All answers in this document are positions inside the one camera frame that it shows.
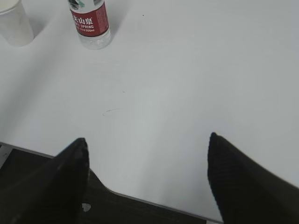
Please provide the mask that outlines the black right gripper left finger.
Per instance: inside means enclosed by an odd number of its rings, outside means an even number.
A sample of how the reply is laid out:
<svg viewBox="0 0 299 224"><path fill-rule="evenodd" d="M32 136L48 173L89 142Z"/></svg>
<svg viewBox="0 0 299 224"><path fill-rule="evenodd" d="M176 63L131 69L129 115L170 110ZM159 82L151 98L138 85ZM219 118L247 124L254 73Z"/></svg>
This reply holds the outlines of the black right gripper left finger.
<svg viewBox="0 0 299 224"><path fill-rule="evenodd" d="M85 138L0 192L2 224L75 224L89 180Z"/></svg>

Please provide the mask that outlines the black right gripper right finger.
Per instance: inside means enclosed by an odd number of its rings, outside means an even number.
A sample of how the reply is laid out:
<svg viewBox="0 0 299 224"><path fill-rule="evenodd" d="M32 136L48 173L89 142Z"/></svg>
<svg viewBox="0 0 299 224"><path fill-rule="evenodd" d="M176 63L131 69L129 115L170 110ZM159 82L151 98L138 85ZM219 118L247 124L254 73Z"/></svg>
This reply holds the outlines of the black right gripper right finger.
<svg viewBox="0 0 299 224"><path fill-rule="evenodd" d="M212 133L207 177L225 224L297 224L299 189Z"/></svg>

